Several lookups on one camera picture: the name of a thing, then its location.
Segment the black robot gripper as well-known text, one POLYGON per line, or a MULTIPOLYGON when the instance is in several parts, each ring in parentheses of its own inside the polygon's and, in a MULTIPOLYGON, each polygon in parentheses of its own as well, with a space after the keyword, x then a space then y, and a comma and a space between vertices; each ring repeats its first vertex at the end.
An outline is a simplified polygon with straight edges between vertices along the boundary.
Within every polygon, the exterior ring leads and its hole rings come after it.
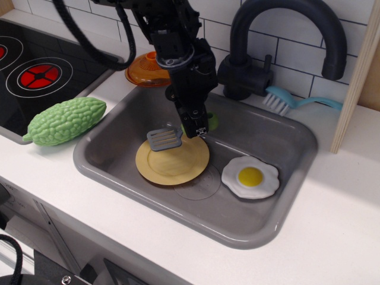
POLYGON ((171 31, 154 33, 158 65, 167 70, 181 114, 182 131, 188 138, 205 135, 208 116, 204 103, 217 86, 216 59, 204 38, 171 31))

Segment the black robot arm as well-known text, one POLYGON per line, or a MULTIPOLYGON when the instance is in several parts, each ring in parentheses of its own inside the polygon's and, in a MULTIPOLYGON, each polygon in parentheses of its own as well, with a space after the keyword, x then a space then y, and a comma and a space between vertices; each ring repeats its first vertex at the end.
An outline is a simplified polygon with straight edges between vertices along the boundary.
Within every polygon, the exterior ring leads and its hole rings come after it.
POLYGON ((158 65, 168 71, 167 99, 174 102, 187 137, 208 132, 205 101, 217 87, 216 59, 200 39, 201 23, 188 1, 98 1, 99 5, 131 10, 156 51, 158 65))

